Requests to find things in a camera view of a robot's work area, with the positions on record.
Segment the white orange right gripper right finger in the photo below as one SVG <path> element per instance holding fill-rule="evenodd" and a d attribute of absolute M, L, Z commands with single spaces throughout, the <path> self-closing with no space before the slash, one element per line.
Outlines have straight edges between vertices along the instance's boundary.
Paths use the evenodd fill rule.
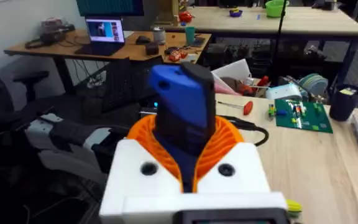
<path fill-rule="evenodd" d="M 195 165 L 195 192 L 269 192 L 257 150 L 269 138 L 267 130 L 229 116 L 217 116 L 215 128 Z M 255 144 L 246 143 L 240 130 L 258 131 L 265 137 Z"/>

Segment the white orange right gripper left finger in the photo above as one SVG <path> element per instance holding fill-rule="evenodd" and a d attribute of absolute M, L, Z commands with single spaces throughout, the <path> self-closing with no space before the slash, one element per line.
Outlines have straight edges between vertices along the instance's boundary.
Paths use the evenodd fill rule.
<path fill-rule="evenodd" d="M 171 218 L 184 209 L 181 172 L 155 138 L 155 119 L 140 119 L 118 142 L 100 218 Z"/>

